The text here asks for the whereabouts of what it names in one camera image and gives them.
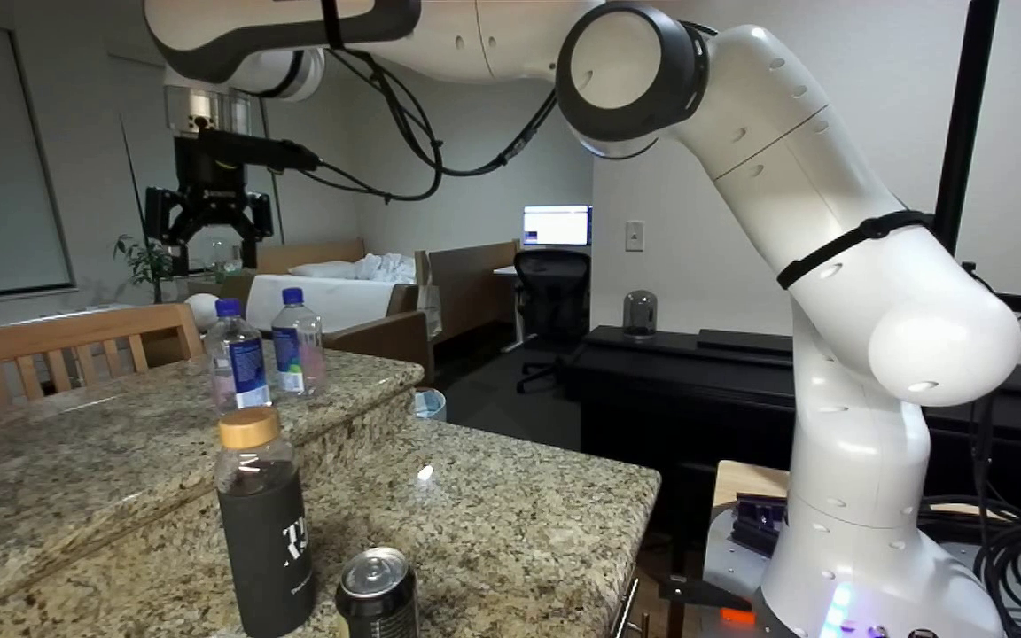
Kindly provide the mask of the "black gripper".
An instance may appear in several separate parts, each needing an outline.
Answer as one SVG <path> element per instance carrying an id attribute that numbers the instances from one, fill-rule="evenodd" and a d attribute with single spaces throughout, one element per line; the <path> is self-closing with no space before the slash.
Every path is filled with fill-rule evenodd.
<path id="1" fill-rule="evenodd" d="M 178 247 L 178 269 L 188 269 L 188 240 L 202 228 L 231 228 L 243 238 L 243 262 L 272 232 L 266 193 L 245 188 L 250 165 L 316 170 L 318 157 L 298 143 L 256 139 L 238 131 L 198 127 L 174 139 L 178 188 L 148 188 L 141 229 Z"/>

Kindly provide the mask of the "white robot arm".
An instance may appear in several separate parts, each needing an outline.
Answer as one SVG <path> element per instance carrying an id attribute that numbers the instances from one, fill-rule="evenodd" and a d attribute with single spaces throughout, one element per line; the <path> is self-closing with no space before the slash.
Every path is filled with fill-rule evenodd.
<path id="1" fill-rule="evenodd" d="M 1006 638 L 919 531 L 934 408 L 993 394 L 1021 326 L 868 170 L 767 28 L 703 34 L 649 0 L 141 0 L 192 87 L 301 95 L 338 51 L 444 80 L 548 78 L 578 143 L 681 139 L 794 309 L 786 524 L 758 621 L 786 638 Z"/>

